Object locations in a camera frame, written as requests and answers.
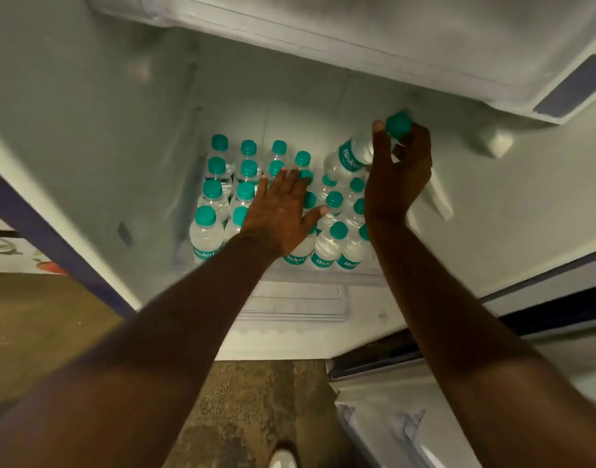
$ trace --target person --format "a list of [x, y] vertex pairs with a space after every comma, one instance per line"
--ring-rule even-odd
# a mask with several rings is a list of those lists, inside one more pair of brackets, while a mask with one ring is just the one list
[[[401, 161], [393, 163], [384, 124], [373, 124], [368, 232], [404, 319], [478, 460], [486, 468], [596, 467], [596, 408], [406, 227], [405, 214], [431, 174], [429, 132], [415, 124], [403, 144], [394, 149]], [[282, 170], [269, 189], [267, 181], [263, 176], [241, 233], [214, 258], [47, 377], [0, 419], [0, 467], [162, 466], [263, 272], [325, 213], [320, 207], [302, 218], [307, 184], [297, 170]], [[227, 280], [234, 284], [231, 293], [211, 298], [205, 292]]]

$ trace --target bottle cap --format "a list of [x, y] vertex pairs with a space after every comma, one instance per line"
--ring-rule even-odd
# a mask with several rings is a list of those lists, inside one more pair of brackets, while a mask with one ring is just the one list
[[219, 156], [213, 156], [207, 161], [209, 172], [212, 174], [224, 174], [226, 172], [226, 161]]
[[211, 147], [216, 151], [226, 151], [229, 149], [229, 139], [224, 135], [213, 135]]
[[313, 208], [315, 206], [315, 202], [317, 201], [317, 198], [315, 197], [315, 194], [313, 192], [307, 192], [307, 194], [304, 196], [304, 208]]
[[360, 177], [355, 177], [349, 182], [349, 187], [352, 189], [352, 192], [362, 192], [365, 188], [365, 181]]
[[365, 199], [364, 198], [360, 198], [358, 199], [355, 204], [354, 204], [354, 211], [356, 213], [360, 213], [361, 215], [364, 215], [365, 213]]
[[270, 163], [270, 175], [272, 177], [276, 177], [278, 172], [280, 171], [281, 167], [284, 167], [285, 163], [283, 161], [279, 161], [278, 159], [272, 161]]
[[306, 167], [311, 163], [311, 155], [306, 151], [298, 151], [296, 153], [296, 164], [300, 167]]
[[244, 140], [242, 141], [241, 151], [244, 156], [255, 156], [257, 154], [257, 144], [253, 140]]
[[237, 198], [241, 200], [252, 200], [255, 196], [255, 184], [252, 182], [241, 182], [237, 186]]
[[248, 212], [248, 209], [246, 207], [237, 207], [233, 211], [233, 222], [238, 227], [241, 227], [244, 224], [244, 219], [246, 218], [247, 212]]
[[411, 132], [412, 120], [404, 110], [398, 111], [396, 114], [387, 118], [385, 126], [387, 133], [395, 140], [399, 140], [402, 136]]
[[245, 159], [242, 161], [240, 171], [246, 177], [255, 177], [257, 175], [257, 163], [252, 159]]
[[196, 209], [194, 220], [201, 227], [210, 227], [216, 222], [216, 211], [209, 205], [200, 206]]
[[361, 228], [358, 229], [358, 234], [361, 235], [365, 241], [370, 241], [370, 237], [367, 234], [367, 225], [363, 225]]
[[331, 208], [339, 208], [342, 203], [343, 196], [341, 195], [341, 192], [338, 192], [337, 190], [333, 190], [333, 192], [329, 193], [326, 197], [326, 205]]
[[333, 226], [330, 227], [330, 235], [337, 239], [342, 240], [348, 234], [348, 226], [340, 221], [335, 221]]
[[311, 185], [311, 182], [313, 182], [313, 173], [308, 169], [302, 169], [302, 171], [300, 171], [300, 178], [302, 179], [303, 177], [309, 178], [309, 185]]
[[220, 198], [222, 196], [222, 184], [216, 179], [205, 180], [202, 185], [202, 193], [209, 198]]
[[328, 187], [334, 187], [336, 185], [336, 180], [330, 179], [325, 174], [324, 174], [324, 177], [322, 177], [322, 182], [324, 182], [324, 185], [327, 185]]
[[282, 156], [287, 152], [287, 143], [281, 140], [274, 141], [274, 144], [272, 145], [272, 152]]

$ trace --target bottle label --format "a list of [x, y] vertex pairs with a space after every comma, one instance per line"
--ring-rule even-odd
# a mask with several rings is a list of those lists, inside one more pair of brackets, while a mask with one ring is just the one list
[[195, 246], [193, 246], [193, 248], [194, 248], [194, 254], [196, 255], [197, 258], [209, 259], [211, 256], [213, 256], [218, 251], [220, 251], [222, 249], [222, 246], [220, 246], [220, 248], [217, 248], [214, 251], [201, 251], [198, 248], [196, 248]]
[[343, 269], [354, 269], [357, 267], [361, 261], [350, 261], [345, 256], [341, 255], [341, 258], [337, 259], [337, 264], [341, 266]]
[[339, 161], [350, 172], [356, 172], [364, 166], [352, 153], [352, 140], [347, 140], [339, 146]]
[[288, 254], [283, 256], [283, 259], [287, 261], [287, 263], [291, 265], [302, 265], [307, 260], [308, 256], [294, 256], [293, 254]]
[[311, 254], [311, 261], [313, 261], [313, 264], [317, 267], [331, 267], [332, 263], [334, 263], [334, 261], [321, 259], [315, 251], [313, 252], [313, 254]]

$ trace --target floor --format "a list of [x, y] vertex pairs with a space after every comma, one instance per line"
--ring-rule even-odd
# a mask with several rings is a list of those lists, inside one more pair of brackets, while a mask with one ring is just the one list
[[[121, 319], [67, 276], [0, 274], [0, 416]], [[259, 468], [287, 440], [302, 467], [362, 466], [323, 361], [214, 365], [166, 468]]]

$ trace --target hand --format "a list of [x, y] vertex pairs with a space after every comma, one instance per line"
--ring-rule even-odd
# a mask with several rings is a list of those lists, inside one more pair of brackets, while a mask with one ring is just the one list
[[298, 179], [299, 171], [282, 168], [270, 189], [263, 175], [240, 235], [261, 239], [273, 257], [279, 258], [294, 251], [327, 210], [315, 207], [302, 217], [304, 196], [309, 179]]
[[365, 220], [403, 223], [411, 204], [417, 199], [432, 175], [430, 132], [417, 123], [402, 138], [391, 159], [391, 138], [385, 124], [373, 124], [374, 160], [365, 187]]

